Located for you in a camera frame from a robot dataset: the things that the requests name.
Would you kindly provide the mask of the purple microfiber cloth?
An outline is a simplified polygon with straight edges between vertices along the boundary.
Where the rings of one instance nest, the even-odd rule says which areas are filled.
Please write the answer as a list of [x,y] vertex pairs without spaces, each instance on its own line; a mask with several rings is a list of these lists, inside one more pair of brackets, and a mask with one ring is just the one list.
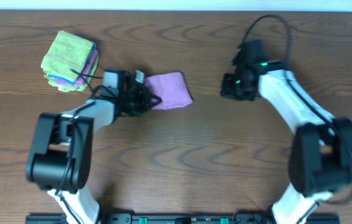
[[181,72],[152,75],[146,78],[145,86],[162,99],[153,110],[173,110],[193,103],[185,77]]

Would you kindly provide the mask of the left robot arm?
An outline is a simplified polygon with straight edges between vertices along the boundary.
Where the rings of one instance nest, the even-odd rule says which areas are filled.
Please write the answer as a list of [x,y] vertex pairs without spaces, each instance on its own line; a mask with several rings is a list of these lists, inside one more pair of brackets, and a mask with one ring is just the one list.
[[105,215],[87,184],[93,135],[118,117],[137,117],[162,100],[144,84],[141,71],[106,70],[103,82],[73,110],[42,113],[26,166],[29,182],[60,205],[59,215],[28,215],[26,223],[104,223]]

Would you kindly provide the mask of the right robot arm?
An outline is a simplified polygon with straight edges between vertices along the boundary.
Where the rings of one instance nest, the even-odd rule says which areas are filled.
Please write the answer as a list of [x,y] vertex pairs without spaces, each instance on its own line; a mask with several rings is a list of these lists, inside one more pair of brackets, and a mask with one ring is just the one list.
[[289,185],[263,214],[243,214],[239,223],[339,223],[338,215],[314,214],[352,185],[352,122],[336,118],[299,85],[284,61],[270,61],[259,40],[243,42],[225,73],[221,95],[238,101],[266,99],[294,134]]

